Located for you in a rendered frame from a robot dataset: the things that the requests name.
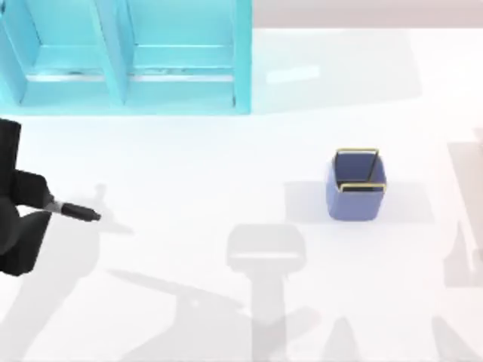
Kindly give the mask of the black marker pen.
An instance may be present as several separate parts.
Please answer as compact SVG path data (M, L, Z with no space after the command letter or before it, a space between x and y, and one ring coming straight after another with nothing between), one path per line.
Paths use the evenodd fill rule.
M55 198L52 198L45 205L44 210L84 222L97 222L101 220L101 215L91 208L69 202L58 201Z

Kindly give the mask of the light blue rack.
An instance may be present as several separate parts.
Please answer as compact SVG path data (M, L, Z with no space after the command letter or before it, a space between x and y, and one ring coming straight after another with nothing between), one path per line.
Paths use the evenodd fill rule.
M0 115L243 115L253 0L0 0Z

